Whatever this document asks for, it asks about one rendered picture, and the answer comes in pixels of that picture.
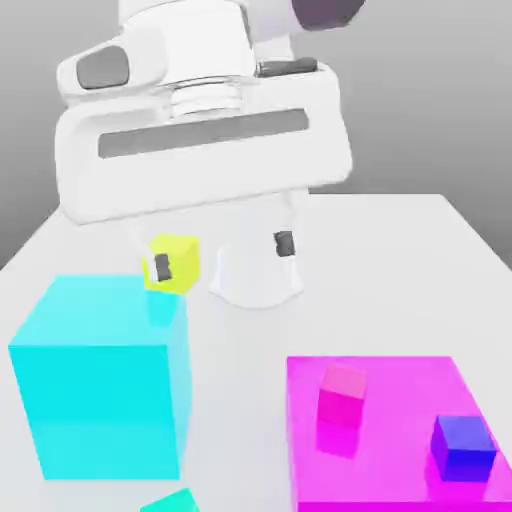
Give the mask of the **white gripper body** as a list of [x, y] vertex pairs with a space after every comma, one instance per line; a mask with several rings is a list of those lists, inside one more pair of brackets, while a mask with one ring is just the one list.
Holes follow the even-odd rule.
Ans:
[[55, 130], [60, 206], [77, 224], [337, 183], [352, 169], [330, 70], [259, 78], [230, 111], [167, 117], [165, 95], [69, 108]]

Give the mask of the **small yellow cube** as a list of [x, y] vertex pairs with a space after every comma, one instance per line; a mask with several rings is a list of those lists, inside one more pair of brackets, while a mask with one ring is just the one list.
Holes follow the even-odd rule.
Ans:
[[149, 247], [155, 256], [168, 260], [169, 279], [152, 282], [146, 259], [142, 260], [144, 286], [147, 290], [186, 294], [200, 276], [200, 242], [198, 237], [160, 233]]

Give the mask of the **small pink cube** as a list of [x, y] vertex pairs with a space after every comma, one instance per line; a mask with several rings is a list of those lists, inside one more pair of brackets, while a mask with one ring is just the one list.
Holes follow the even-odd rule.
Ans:
[[367, 393], [367, 373], [341, 363], [329, 363], [322, 376], [317, 418], [343, 428], [359, 429]]

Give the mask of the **small teal cube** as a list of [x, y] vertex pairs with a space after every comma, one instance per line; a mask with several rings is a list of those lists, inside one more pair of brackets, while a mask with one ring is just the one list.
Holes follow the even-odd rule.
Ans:
[[142, 506], [139, 512], [200, 512], [200, 509], [190, 489], [183, 488]]

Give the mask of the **small blue cube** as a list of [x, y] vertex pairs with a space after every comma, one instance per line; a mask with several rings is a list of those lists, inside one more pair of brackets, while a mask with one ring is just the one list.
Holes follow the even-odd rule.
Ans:
[[480, 416], [438, 415], [430, 450], [445, 482], [487, 482], [497, 455]]

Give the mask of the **large cyan box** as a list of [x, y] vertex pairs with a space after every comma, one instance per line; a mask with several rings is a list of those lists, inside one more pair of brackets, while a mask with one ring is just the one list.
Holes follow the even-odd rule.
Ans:
[[176, 480], [192, 404], [186, 299], [61, 275], [9, 353], [48, 480]]

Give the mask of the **large magenta box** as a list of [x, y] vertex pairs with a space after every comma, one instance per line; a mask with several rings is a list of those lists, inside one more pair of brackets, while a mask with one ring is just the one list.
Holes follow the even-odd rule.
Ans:
[[[359, 429], [317, 418], [329, 363], [367, 373]], [[291, 356], [286, 366], [293, 512], [512, 512], [512, 467], [446, 356]], [[431, 454], [438, 415], [480, 416], [497, 455], [485, 483], [445, 482]]]

